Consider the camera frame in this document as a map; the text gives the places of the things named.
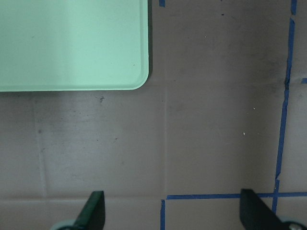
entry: gray floor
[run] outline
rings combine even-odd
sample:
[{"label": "gray floor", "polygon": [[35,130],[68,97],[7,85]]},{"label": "gray floor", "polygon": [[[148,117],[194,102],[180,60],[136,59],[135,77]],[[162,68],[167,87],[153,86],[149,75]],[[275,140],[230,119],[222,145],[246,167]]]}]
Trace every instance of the gray floor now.
[{"label": "gray floor", "polygon": [[[307,3],[298,0],[280,192],[307,191]],[[157,230],[167,195],[274,190],[289,0],[153,1],[134,91],[0,94],[0,230],[49,229],[106,194],[106,230]],[[270,206],[271,198],[264,201]],[[307,197],[277,214],[307,223]],[[243,229],[238,199],[167,200],[166,230]]]}]

